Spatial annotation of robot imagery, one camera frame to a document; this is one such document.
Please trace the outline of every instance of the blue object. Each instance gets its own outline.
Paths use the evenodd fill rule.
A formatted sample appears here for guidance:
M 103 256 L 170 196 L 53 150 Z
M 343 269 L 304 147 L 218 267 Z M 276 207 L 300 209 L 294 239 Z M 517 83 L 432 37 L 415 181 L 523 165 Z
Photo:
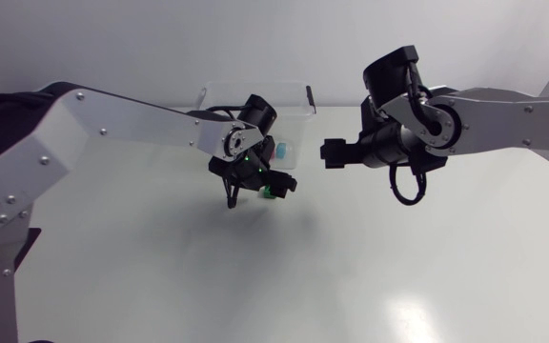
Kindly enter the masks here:
M 276 158 L 283 159 L 285 158 L 285 152 L 287 151 L 287 144 L 279 143 L 276 145 Z

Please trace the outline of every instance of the white wall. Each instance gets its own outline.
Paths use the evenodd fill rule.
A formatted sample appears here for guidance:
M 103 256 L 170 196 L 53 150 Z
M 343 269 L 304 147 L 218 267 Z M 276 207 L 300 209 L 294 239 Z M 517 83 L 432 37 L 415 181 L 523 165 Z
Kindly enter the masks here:
M 429 85 L 538 93 L 549 1 L 0 0 L 0 91 L 68 80 L 187 106 L 208 80 L 298 79 L 358 105 L 363 69 L 408 44 Z

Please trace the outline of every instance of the clear plastic box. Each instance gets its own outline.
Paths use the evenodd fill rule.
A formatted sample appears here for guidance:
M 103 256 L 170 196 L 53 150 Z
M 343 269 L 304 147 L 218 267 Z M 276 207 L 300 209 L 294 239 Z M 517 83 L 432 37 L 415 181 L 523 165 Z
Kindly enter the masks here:
M 208 82 L 196 101 L 199 110 L 242 106 L 251 94 L 264 98 L 277 118 L 268 132 L 276 147 L 271 168 L 294 169 L 302 148 L 304 128 L 316 114 L 311 87 L 302 82 Z

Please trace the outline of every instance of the robotic arm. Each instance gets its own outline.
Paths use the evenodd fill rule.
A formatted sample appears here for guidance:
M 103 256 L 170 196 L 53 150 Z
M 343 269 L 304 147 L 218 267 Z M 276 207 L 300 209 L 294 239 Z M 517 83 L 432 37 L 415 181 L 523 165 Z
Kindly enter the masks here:
M 17 342 L 14 272 L 41 232 L 29 227 L 32 203 L 72 169 L 89 137 L 206 152 L 233 208 L 241 188 L 270 186 L 278 197 L 295 190 L 289 174 L 270 170 L 275 119 L 256 95 L 234 109 L 184 113 L 70 83 L 0 94 L 0 342 Z
M 444 167 L 450 155 L 510 147 L 549 150 L 549 97 L 495 89 L 427 89 L 417 61 L 415 47 L 403 47 L 363 72 L 370 96 L 361 104 L 359 139 L 354 144 L 326 139 L 321 147 L 326 168 L 389 166 L 394 195 L 404 205 L 415 205 L 425 194 L 426 173 Z M 398 167 L 412 169 L 416 198 L 399 193 Z

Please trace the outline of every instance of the white table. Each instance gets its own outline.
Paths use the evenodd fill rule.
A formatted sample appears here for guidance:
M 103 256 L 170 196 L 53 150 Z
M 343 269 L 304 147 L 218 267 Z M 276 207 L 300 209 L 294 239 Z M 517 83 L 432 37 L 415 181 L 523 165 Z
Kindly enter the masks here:
M 321 108 L 287 199 L 226 208 L 209 156 L 94 140 L 36 203 L 22 341 L 549 342 L 549 163 L 459 156 L 414 207 L 388 170 L 325 170 L 359 108 Z M 414 195 L 409 172 L 402 191 Z

